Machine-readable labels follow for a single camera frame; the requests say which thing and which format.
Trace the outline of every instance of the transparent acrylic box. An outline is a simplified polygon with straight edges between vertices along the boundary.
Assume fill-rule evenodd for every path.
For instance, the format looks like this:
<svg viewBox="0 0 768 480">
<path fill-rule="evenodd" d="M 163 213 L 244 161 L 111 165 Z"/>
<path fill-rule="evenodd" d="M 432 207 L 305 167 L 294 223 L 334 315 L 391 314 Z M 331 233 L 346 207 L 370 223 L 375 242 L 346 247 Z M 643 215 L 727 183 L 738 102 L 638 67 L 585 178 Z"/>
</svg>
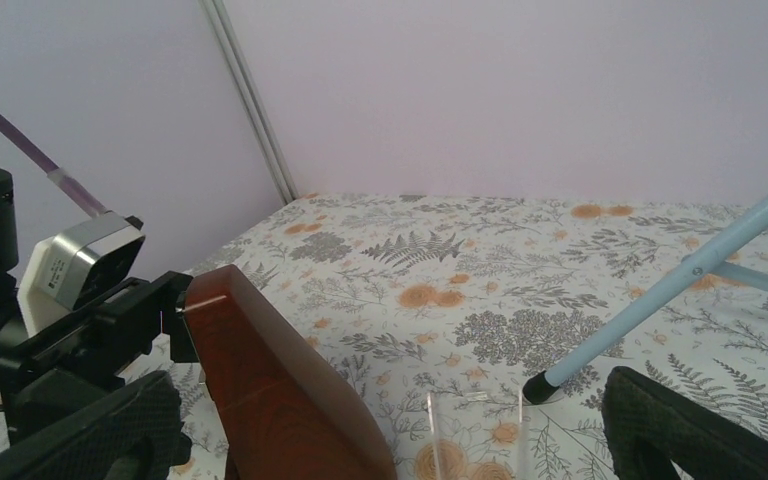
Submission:
<svg viewBox="0 0 768 480">
<path fill-rule="evenodd" d="M 532 478 L 530 407 L 517 391 L 428 394 L 437 480 Z"/>
</svg>

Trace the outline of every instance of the light blue pole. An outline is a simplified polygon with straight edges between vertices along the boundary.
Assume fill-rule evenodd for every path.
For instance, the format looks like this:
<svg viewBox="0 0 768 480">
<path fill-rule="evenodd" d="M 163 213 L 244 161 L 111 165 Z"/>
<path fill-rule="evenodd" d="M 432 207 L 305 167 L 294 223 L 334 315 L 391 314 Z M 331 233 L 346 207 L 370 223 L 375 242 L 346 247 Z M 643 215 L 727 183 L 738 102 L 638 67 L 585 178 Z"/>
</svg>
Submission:
<svg viewBox="0 0 768 480">
<path fill-rule="evenodd" d="M 729 262 L 721 263 L 712 273 L 768 292 L 768 275 L 766 273 Z"/>
<path fill-rule="evenodd" d="M 616 317 L 545 373 L 546 382 L 558 387 L 614 345 L 634 327 L 669 303 L 678 294 L 711 273 L 726 258 L 768 229 L 768 196 L 717 234 L 675 270 L 652 286 Z"/>
</svg>

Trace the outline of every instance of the floral tablecloth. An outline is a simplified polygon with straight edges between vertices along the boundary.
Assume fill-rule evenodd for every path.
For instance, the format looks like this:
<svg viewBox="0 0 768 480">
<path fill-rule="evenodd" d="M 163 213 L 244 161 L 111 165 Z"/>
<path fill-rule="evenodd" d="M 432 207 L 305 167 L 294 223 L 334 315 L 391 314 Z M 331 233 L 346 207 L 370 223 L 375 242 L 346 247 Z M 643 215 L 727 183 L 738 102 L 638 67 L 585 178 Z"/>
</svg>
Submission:
<svg viewBox="0 0 768 480">
<path fill-rule="evenodd" d="M 401 478 L 434 478 L 429 392 L 516 395 L 743 209 L 477 197 L 309 195 L 189 273 L 235 264 L 363 397 Z M 731 261 L 768 273 L 768 232 Z M 563 398 L 456 417 L 440 431 L 452 478 L 514 478 L 499 458 L 527 442 L 529 478 L 615 478 L 599 413 L 627 365 L 768 439 L 768 294 L 708 276 L 563 386 Z M 170 478 L 222 478 L 228 449 L 197 365 L 159 339 L 126 371 L 163 368 L 183 397 L 193 458 Z M 0 416 L 0 450 L 7 445 Z"/>
</svg>

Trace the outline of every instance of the wall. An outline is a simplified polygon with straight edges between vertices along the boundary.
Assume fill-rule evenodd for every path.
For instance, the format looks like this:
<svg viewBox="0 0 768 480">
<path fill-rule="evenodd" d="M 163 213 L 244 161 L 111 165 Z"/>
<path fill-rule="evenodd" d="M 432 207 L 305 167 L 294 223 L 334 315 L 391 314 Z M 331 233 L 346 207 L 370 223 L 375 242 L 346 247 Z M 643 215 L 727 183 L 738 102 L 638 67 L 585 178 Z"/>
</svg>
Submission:
<svg viewBox="0 0 768 480">
<path fill-rule="evenodd" d="M 103 203 L 145 221 L 133 274 L 183 270 L 282 205 L 198 2 L 0 0 L 0 112 Z M 24 271 L 87 217 L 0 136 Z"/>
<path fill-rule="evenodd" d="M 225 3 L 302 193 L 768 192 L 768 1 Z"/>
</svg>

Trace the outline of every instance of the brown wooden object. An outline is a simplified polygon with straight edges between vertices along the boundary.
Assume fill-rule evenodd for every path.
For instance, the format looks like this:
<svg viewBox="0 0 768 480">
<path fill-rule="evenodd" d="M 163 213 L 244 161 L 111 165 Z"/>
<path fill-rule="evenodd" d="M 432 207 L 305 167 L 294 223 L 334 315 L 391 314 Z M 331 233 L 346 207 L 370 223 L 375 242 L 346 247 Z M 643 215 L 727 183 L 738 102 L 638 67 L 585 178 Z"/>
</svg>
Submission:
<svg viewBox="0 0 768 480">
<path fill-rule="evenodd" d="M 193 279 L 184 317 L 228 437 L 226 475 L 396 479 L 363 400 L 237 267 Z"/>
</svg>

